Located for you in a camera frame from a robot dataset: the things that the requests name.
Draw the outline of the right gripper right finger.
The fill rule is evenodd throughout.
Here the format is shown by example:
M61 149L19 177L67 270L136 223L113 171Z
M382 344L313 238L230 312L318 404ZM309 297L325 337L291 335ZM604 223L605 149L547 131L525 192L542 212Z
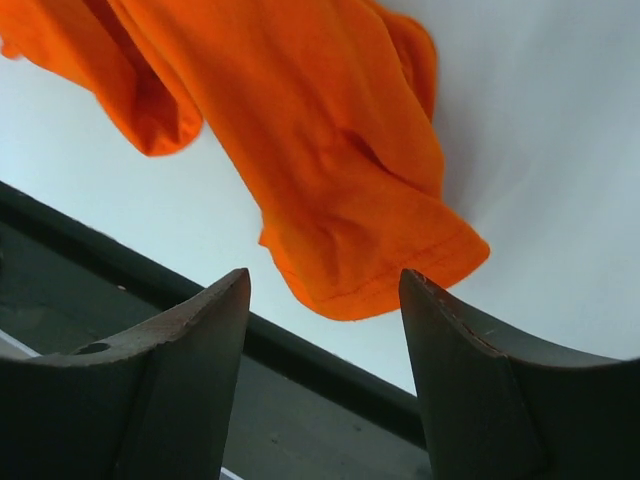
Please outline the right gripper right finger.
M543 340L405 270L399 298L437 479L635 479L639 363Z

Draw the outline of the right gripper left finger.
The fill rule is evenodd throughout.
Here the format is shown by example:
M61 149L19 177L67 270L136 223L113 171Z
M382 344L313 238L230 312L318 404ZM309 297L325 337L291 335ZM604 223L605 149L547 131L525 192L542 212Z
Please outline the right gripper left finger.
M62 355L1 362L5 479L216 479L243 343L147 349L124 331Z

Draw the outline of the orange t-shirt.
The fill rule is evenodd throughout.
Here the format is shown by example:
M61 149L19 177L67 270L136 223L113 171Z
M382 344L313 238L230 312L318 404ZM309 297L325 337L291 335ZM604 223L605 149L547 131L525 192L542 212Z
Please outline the orange t-shirt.
M1 52L92 92L145 155L209 126L322 316L396 310L403 270L446 288L489 257L443 199L435 43L375 1L5 1Z

